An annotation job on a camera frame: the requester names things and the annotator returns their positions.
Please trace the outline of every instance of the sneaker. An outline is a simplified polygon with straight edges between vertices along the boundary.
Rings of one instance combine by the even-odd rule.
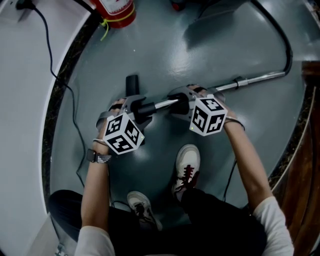
[[[200,152],[193,144],[184,145],[180,148],[176,160],[176,180],[172,186],[172,195],[178,201],[181,196],[177,197],[177,193],[186,189],[192,189],[196,186],[200,167]]]
[[[128,193],[127,200],[130,208],[139,218],[143,230],[162,230],[162,224],[154,217],[149,199],[138,191]]]

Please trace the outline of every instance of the red fire extinguisher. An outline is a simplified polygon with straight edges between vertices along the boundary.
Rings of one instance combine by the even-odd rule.
[[[128,26],[136,18],[133,0],[90,0],[111,28]]]

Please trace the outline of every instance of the leg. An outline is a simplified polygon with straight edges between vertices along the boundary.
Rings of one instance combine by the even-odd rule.
[[[267,244],[265,229],[244,210],[195,188],[183,193],[181,206],[197,230],[211,234],[202,237],[203,242],[213,240],[233,255],[262,255]]]
[[[140,227],[143,229],[132,238],[135,239],[135,244],[138,246],[134,247],[136,251],[132,251],[131,255],[174,254],[183,256],[190,254],[188,240],[195,235],[193,225],[160,231],[162,225],[154,217],[150,201],[144,194],[132,191],[128,194],[127,200],[139,218]]]
[[[54,192],[48,203],[52,218],[75,241],[78,241],[81,229],[81,201],[82,195],[70,191]]]
[[[183,146],[176,158],[177,178],[172,193],[197,233],[197,247],[190,250],[202,254],[214,246],[215,251],[227,254],[261,255],[267,243],[264,227],[244,211],[195,189],[199,167],[197,147]]]
[[[75,241],[78,241],[82,226],[81,201],[82,195],[70,190],[56,191],[49,198],[51,216]],[[136,247],[133,238],[139,230],[139,222],[134,214],[110,207],[109,235],[117,255],[131,254],[132,248]]]

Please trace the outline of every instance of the person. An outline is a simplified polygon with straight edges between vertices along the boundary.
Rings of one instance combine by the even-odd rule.
[[[189,89],[199,91],[199,86],[189,85]],[[200,90],[200,95],[206,92],[204,88]],[[114,105],[123,103],[120,99]],[[227,109],[228,116],[236,118]],[[48,203],[52,217],[77,241],[75,255],[292,256],[294,247],[285,216],[272,194],[255,148],[239,123],[226,122],[224,130],[252,214],[195,188],[201,156],[192,144],[184,145],[177,153],[176,180],[172,185],[172,196],[188,214],[191,224],[166,230],[161,230],[149,199],[138,191],[127,195],[133,213],[110,207],[109,167],[91,162],[83,196],[60,190],[50,196]],[[98,142],[93,143],[92,149],[102,155],[109,153],[109,148]]]

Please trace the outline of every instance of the wrist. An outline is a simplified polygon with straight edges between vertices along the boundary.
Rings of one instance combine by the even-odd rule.
[[[230,109],[228,109],[227,116],[228,116],[228,117],[231,117],[231,118],[235,118],[235,119],[237,118],[236,113],[233,112],[233,111],[230,110]]]
[[[108,155],[109,154],[109,147],[108,145],[102,145],[96,141],[92,144],[92,150],[101,154],[101,155]]]
[[[233,133],[233,132],[237,133],[239,132],[239,130],[242,132],[244,131],[240,123],[233,122],[233,121],[225,122],[223,125],[223,128],[227,133]]]

